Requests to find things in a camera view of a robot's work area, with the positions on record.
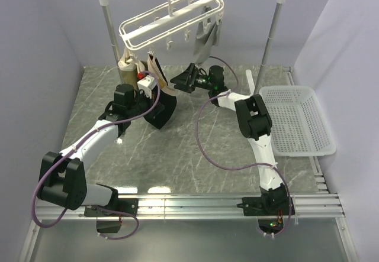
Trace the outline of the khaki underwear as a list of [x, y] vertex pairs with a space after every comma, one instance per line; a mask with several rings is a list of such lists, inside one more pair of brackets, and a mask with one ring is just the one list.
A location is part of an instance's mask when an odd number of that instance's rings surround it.
[[120, 70], [121, 81], [132, 85], [135, 90], [138, 90], [137, 82], [139, 79], [137, 74], [147, 69], [147, 61], [138, 59], [125, 47], [117, 66]]

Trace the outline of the white clip hanger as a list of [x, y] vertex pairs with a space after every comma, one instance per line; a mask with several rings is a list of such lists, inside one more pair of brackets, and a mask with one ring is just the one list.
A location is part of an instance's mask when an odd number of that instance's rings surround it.
[[212, 21], [222, 21], [225, 3], [223, 0], [166, 0], [141, 14], [123, 21], [118, 32], [124, 48], [131, 54], [148, 49], [161, 41], [166, 42], [166, 49], [172, 47], [172, 37], [178, 33], [184, 34], [184, 40], [189, 41], [190, 28], [203, 22], [207, 32]]

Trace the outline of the black underwear beige waistband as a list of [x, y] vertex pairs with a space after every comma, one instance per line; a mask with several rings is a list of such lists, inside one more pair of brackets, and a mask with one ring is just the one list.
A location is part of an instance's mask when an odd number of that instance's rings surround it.
[[168, 80], [162, 70], [158, 58], [152, 54], [149, 54], [149, 57], [147, 58], [147, 70], [158, 77], [161, 89], [158, 102], [168, 106], [169, 121], [177, 105], [176, 90], [169, 86]]

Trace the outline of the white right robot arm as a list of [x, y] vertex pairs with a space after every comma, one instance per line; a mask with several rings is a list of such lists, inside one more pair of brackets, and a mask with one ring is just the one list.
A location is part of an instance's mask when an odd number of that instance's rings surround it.
[[206, 73], [191, 63], [181, 74], [170, 80], [174, 88], [192, 93], [196, 88], [208, 91], [209, 101], [215, 106], [236, 113], [241, 134], [248, 140], [259, 172], [259, 198], [243, 200], [242, 208], [257, 216], [294, 214], [293, 202], [284, 176], [278, 171], [271, 144], [272, 119], [259, 94], [246, 96], [232, 92], [224, 83], [224, 69], [214, 65]]

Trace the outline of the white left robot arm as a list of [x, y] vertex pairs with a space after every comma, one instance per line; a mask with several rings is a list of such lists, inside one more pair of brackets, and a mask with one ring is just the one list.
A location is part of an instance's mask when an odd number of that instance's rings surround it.
[[89, 184], [86, 168], [125, 133], [132, 121], [141, 117], [152, 121], [162, 108], [159, 82], [146, 77], [137, 84], [137, 89], [128, 84], [117, 85], [113, 100], [107, 103], [104, 112], [86, 134], [61, 152], [48, 152], [43, 157], [34, 200], [70, 210], [98, 205], [106, 216], [118, 212], [117, 191], [109, 186]]

